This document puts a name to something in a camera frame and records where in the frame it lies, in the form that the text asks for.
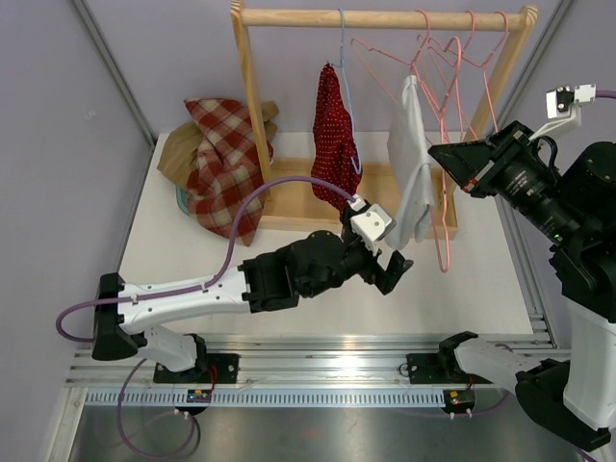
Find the small white skirt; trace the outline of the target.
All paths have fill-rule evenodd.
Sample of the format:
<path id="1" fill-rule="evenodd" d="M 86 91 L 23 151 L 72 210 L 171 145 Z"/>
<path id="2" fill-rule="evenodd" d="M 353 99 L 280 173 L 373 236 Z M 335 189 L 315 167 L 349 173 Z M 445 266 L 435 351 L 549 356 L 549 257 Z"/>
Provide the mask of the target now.
<path id="1" fill-rule="evenodd" d="M 398 95 L 391 122 L 387 149 L 390 166 L 400 193 L 396 226 L 387 244 L 404 249 L 410 241 L 421 242 L 431 222 L 435 198 L 427 153 L 418 81 L 407 76 Z"/>

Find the red plaid skirt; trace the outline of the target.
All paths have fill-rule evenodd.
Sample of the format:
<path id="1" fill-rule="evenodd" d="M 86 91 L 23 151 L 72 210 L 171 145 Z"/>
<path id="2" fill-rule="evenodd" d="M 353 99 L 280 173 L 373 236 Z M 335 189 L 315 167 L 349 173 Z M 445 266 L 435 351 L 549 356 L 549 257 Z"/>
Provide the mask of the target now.
<path id="1" fill-rule="evenodd" d="M 191 98 L 185 106 L 203 136 L 187 180 L 188 210 L 229 239 L 243 201 L 264 184 L 249 109 L 224 98 Z"/>

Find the tan skirt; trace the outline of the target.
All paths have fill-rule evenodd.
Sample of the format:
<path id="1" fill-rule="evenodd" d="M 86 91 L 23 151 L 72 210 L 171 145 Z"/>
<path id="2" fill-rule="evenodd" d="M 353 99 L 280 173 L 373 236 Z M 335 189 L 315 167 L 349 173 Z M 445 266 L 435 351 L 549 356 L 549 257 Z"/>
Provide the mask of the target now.
<path id="1" fill-rule="evenodd" d="M 268 143 L 271 143 L 277 125 L 273 119 L 279 114 L 273 101 L 261 104 L 261 113 Z M 193 121 L 188 121 L 173 130 L 165 141 L 157 169 L 180 190 L 187 191 L 188 180 L 195 169 L 197 148 L 203 140 L 202 132 Z"/>

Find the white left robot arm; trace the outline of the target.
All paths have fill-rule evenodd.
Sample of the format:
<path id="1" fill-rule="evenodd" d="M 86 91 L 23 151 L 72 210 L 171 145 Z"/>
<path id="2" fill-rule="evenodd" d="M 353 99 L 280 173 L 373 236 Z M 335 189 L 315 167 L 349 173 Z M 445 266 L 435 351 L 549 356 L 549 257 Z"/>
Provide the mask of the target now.
<path id="1" fill-rule="evenodd" d="M 105 274 L 99 282 L 91 357 L 106 362 L 133 357 L 152 361 L 157 383 L 224 382 L 223 369 L 235 365 L 237 356 L 210 353 L 201 336 L 179 334 L 167 323 L 296 308 L 303 298 L 338 289 L 354 276 L 387 295 L 413 263 L 395 251 L 387 267 L 381 267 L 379 255 L 350 229 L 341 236 L 320 230 L 244 260 L 220 277 L 139 286 L 116 273 Z"/>

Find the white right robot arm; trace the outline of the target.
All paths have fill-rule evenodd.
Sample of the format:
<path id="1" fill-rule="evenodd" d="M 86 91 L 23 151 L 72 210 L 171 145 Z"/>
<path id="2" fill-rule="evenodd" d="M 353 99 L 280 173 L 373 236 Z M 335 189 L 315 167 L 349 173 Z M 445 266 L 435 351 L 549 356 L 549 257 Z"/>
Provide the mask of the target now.
<path id="1" fill-rule="evenodd" d="M 551 241 L 551 266 L 572 323 L 566 361 L 532 359 L 465 331 L 443 340 L 411 381 L 491 382 L 539 426 L 578 449 L 607 445 L 615 427 L 615 145 L 588 145 L 565 172 L 543 161 L 537 135 L 512 122 L 480 141 L 438 144 L 429 155 L 462 191 L 498 196 Z"/>

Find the red polka dot skirt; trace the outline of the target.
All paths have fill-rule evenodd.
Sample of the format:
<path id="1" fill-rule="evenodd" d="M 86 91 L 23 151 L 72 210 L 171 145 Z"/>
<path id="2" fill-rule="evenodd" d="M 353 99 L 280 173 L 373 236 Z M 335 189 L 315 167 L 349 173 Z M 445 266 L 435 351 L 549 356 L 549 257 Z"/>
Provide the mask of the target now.
<path id="1" fill-rule="evenodd" d="M 313 139 L 315 160 L 311 175 L 355 195 L 362 174 L 353 166 L 358 154 L 352 122 L 343 103 L 337 73 L 331 64 L 322 68 L 319 77 Z"/>

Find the wooden clothes rack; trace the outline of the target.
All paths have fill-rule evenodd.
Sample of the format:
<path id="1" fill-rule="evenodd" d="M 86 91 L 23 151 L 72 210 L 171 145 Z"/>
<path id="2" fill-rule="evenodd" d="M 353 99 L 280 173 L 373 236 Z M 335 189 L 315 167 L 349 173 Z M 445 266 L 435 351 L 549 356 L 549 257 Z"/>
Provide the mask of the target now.
<path id="1" fill-rule="evenodd" d="M 414 11 L 425 12 L 501 12 L 518 13 L 522 6 L 530 5 L 516 1 L 265 1 L 253 6 L 245 1 L 247 8 L 308 8 L 366 11 Z M 404 78 L 410 73 L 407 65 L 414 58 L 417 36 L 423 31 L 408 30 L 346 30 L 346 72 L 353 99 L 356 124 L 355 141 L 361 150 L 363 169 L 366 162 L 379 162 L 390 166 L 385 138 L 389 131 L 395 102 L 388 95 L 397 95 Z M 306 157 L 308 172 L 314 162 L 312 127 L 318 91 L 318 78 L 325 64 L 339 61 L 340 28 L 267 28 L 250 27 L 250 43 L 261 95 L 256 105 L 256 115 L 262 116 L 261 104 L 273 101 L 279 114 L 273 119 L 277 132 L 268 143 L 261 160 L 271 166 L 276 157 Z M 433 38 L 448 40 L 453 35 L 462 39 L 469 32 L 434 32 Z M 461 80 L 462 98 L 468 119 L 466 134 L 461 141 L 481 138 L 485 131 L 495 125 L 495 109 L 487 88 L 488 79 L 495 70 L 497 59 L 505 45 L 504 32 L 477 32 L 465 51 L 466 67 Z M 347 109 L 347 97 L 341 70 L 334 67 L 340 81 L 341 96 Z M 423 94 L 419 93 L 429 140 L 439 143 L 438 128 Z M 459 141 L 449 126 L 451 142 Z M 363 178 L 358 186 L 364 184 Z M 381 203 L 389 212 L 394 212 L 400 201 L 400 193 L 394 179 L 393 204 Z"/>

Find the teal plastic bin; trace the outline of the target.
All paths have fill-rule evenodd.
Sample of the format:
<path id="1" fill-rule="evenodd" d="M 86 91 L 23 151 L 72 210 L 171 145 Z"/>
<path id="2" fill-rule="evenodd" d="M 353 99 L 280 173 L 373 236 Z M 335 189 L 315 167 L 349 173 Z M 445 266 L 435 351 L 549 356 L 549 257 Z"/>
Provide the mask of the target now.
<path id="1" fill-rule="evenodd" d="M 190 216 L 191 212 L 189 210 L 189 195 L 186 191 L 181 189 L 180 187 L 175 187 L 175 195 L 176 202 L 179 209 L 186 215 Z"/>

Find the aluminium frame rail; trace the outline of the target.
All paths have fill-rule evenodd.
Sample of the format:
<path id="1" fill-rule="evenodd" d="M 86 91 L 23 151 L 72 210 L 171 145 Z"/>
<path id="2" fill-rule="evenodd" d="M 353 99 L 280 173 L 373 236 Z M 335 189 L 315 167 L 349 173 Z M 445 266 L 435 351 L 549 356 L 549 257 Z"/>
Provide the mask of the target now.
<path id="1" fill-rule="evenodd" d="M 344 28 L 348 29 L 374 29 L 374 30 L 408 30 L 428 31 L 430 36 L 434 32 L 504 32 L 505 45 L 497 59 L 495 70 L 488 79 L 487 88 L 493 102 L 497 102 L 502 95 L 510 74 L 519 61 L 526 47 L 528 37 L 535 27 L 538 11 L 535 6 L 524 5 L 518 13 L 475 13 L 475 12 L 425 12 L 414 11 L 366 11 L 349 10 L 347 13 L 333 9 L 306 8 L 247 8 L 245 1 L 230 1 L 230 18 L 238 50 L 240 69 L 243 75 L 247 104 L 250 115 L 255 118 L 257 149 L 261 156 L 267 147 L 265 122 L 260 115 L 256 115 L 256 105 L 261 102 L 256 64 L 252 45 L 250 43 L 250 27 L 267 28 Z M 283 174 L 308 173 L 308 159 L 306 157 L 276 157 L 271 166 L 260 165 L 264 170 L 265 178 L 272 180 L 275 175 L 288 179 Z M 138 221 L 141 218 L 154 218 L 154 212 L 145 214 L 145 205 L 154 200 L 154 173 L 151 161 L 149 171 L 144 177 L 141 196 L 136 206 L 132 227 L 126 238 L 128 247 L 131 239 L 139 235 Z M 364 166 L 364 184 L 358 191 L 362 194 L 372 194 L 371 198 L 393 204 L 395 201 L 392 188 L 394 186 L 393 174 L 388 165 L 379 162 L 366 162 Z M 314 231 L 315 226 L 326 227 L 340 231 L 337 224 L 330 218 L 311 218 L 305 216 L 289 216 L 293 207 L 282 201 L 282 195 L 295 194 L 301 197 L 304 207 L 317 207 L 316 199 L 309 196 L 309 187 L 291 187 L 289 183 L 283 184 L 281 191 L 268 193 L 266 212 L 264 214 L 263 229 L 265 237 L 272 237 L 271 233 L 286 233 L 282 237 L 289 237 L 290 232 Z M 550 331 L 550 321 L 546 315 L 547 309 L 541 308 L 543 314 L 527 313 L 529 321 L 539 330 L 533 335 L 487 335 L 481 340 L 499 347 L 513 347 L 514 353 L 519 353 L 526 360 L 569 360 L 570 350 L 557 348 L 553 332 Z M 376 383 L 377 379 L 394 374 L 392 369 L 398 363 L 406 363 L 405 356 L 436 353 L 437 344 L 446 334 L 422 333 L 418 334 L 387 334 L 387 335 L 326 335 L 324 337 L 297 336 L 293 334 L 284 338 L 282 334 L 271 334 L 259 337 L 258 335 L 239 334 L 201 334 L 205 337 L 208 354 L 238 356 L 235 371 L 228 366 L 230 373 L 239 377 L 238 383 L 255 385 L 257 383 L 322 383 L 313 387 L 335 387 L 324 383 Z"/>

